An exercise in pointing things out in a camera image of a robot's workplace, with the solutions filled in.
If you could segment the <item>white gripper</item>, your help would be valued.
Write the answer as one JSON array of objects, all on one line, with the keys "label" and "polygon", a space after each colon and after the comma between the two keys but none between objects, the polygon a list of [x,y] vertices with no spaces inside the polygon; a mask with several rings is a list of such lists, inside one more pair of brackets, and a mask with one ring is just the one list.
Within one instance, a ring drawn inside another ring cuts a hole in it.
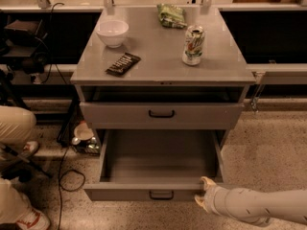
[{"label": "white gripper", "polygon": [[201,177],[203,189],[205,190],[204,197],[195,195],[196,203],[206,212],[216,215],[227,215],[225,199],[229,190],[216,185],[216,182],[206,176]]}]

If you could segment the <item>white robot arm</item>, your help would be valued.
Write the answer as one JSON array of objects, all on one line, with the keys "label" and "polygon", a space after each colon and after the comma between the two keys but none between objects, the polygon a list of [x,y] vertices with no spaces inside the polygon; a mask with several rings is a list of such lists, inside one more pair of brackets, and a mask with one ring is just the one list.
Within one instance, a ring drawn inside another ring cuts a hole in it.
[{"label": "white robot arm", "polygon": [[307,224],[307,191],[290,190],[263,193],[248,188],[219,186],[203,176],[204,195],[195,195],[196,203],[208,214],[236,219],[266,227],[272,219]]}]

